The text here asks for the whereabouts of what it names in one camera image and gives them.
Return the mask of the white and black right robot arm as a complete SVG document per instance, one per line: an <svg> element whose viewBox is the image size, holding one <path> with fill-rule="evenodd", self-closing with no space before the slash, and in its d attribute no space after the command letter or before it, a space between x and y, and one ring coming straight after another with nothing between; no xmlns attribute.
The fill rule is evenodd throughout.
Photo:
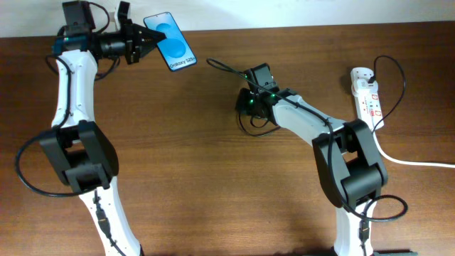
<svg viewBox="0 0 455 256"><path fill-rule="evenodd" d="M388 174L368 125L324 114L290 89L279 88L268 64L241 72L236 111L288 129L310 144L323 192L336 209L334 255L373 255L376 203Z"/></svg>

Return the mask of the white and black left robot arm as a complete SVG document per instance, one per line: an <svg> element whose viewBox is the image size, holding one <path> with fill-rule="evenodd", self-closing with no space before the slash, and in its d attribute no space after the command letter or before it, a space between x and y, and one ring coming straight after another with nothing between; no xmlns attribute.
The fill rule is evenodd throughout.
<svg viewBox="0 0 455 256"><path fill-rule="evenodd" d="M58 64L58 105L51 130L39 143L60 182L89 210L106 255L143 255L119 197L117 153L95 122L94 84L103 58L139 62L165 39L129 18L129 3L116 10L117 30L97 32L88 1L63 3L66 25L52 47Z"/></svg>

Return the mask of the blue Galaxy smartphone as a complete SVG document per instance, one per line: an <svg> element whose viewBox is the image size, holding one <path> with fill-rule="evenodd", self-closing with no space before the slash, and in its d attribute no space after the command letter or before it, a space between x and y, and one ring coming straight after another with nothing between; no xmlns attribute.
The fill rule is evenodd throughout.
<svg viewBox="0 0 455 256"><path fill-rule="evenodd" d="M157 46L171 72L188 68L198 62L170 12L145 17L143 22L147 28L165 34L166 38L157 43Z"/></svg>

